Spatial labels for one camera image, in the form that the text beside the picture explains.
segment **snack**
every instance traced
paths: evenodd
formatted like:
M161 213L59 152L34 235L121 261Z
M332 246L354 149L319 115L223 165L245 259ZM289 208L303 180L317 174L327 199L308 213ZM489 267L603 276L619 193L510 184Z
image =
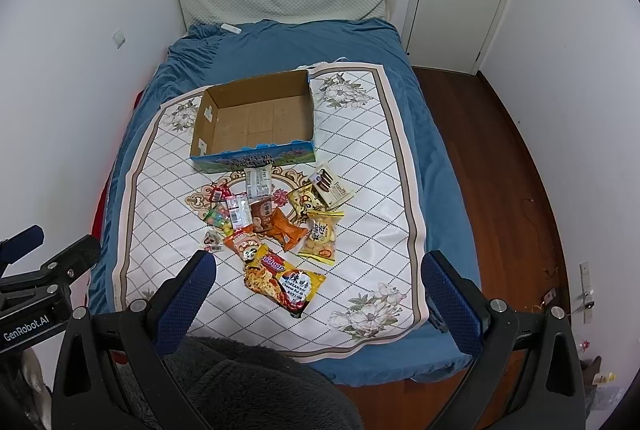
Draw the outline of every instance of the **snack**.
M271 165L261 168L245 168L246 196L249 202L271 197L273 186L271 184Z
M335 263L335 225L344 217L341 211L308 211L314 223L298 256L315 258L325 264Z
M262 245L258 236L254 233L253 226L248 226L237 233L225 238L225 245L234 251L242 260L253 260L255 252Z
M300 318L326 277L294 267L262 244L244 268L244 284Z
M273 227L273 204L271 196L251 205L251 217L254 221L254 231L265 231Z
M353 197L353 192L344 187L340 177L326 164L316 167L316 171L309 175L309 180L328 209L335 209Z
M298 214L298 221L303 222L307 218L307 211L310 209L321 210L324 209L324 204L316 194L314 193L314 185L309 183L308 185L304 185L297 190L291 190L287 197L289 198L289 202L293 209L296 210Z
M201 248L207 253L222 251L223 244L220 233L214 229L209 229L204 236Z
M275 238L284 248L289 251L298 245L302 238L309 232L306 227L298 227L289 222L282 210L277 207L271 216L273 227L263 231L264 235Z
M209 200L212 203L219 203L226 200L227 197L231 197L233 193L229 190L229 187L225 184L214 186L211 190L211 196Z
M238 193L227 197L226 207L229 208L229 217L234 229L242 229L253 223L246 193Z
M204 216L204 221L218 229L221 229L225 235L231 235L234 231L231 225L231 217L225 203L217 203Z

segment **open cardboard box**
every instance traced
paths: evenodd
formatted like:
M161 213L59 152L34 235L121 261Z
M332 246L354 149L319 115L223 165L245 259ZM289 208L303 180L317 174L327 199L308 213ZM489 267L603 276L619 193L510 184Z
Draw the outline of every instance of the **open cardboard box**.
M193 127L191 159L207 173L315 161L308 72L210 86Z

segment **blue bedsheet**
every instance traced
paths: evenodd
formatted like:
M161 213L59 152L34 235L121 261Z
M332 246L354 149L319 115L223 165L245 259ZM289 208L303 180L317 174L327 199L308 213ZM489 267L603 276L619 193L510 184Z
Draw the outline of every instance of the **blue bedsheet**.
M116 264L124 176L159 106L201 86L341 57L385 67L417 166L420 207L428 230L426 250L441 250L463 277L479 285L478 259L460 187L396 29L380 19L300 25L264 20L240 27L241 34L218 26L191 27L187 37L169 48L166 62L146 88L113 168L102 232L102 258L92 271L91 312L114 310L111 273ZM397 342L365 346L348 358L319 360L311 366L335 383L358 386L403 378L437 381L459 371L469 360L449 334L424 324Z

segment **floor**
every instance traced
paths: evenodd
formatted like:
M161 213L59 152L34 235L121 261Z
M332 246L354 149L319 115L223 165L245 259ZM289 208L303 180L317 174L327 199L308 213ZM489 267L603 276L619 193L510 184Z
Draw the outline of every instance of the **floor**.
M460 183L483 293L519 311L538 311L549 289L566 286L566 272L548 201L522 139L482 77L423 68L415 73ZM500 417L522 359L522 353L511 356L478 428ZM341 390L356 403L367 430L423 430L462 375Z

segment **gray fleece cloth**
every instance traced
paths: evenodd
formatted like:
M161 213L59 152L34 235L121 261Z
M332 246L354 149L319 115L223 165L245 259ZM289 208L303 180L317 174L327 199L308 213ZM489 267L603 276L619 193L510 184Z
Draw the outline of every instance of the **gray fleece cloth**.
M363 430L353 403L327 378L266 347L185 338L164 363L215 430ZM120 381L134 414L160 428L129 366Z

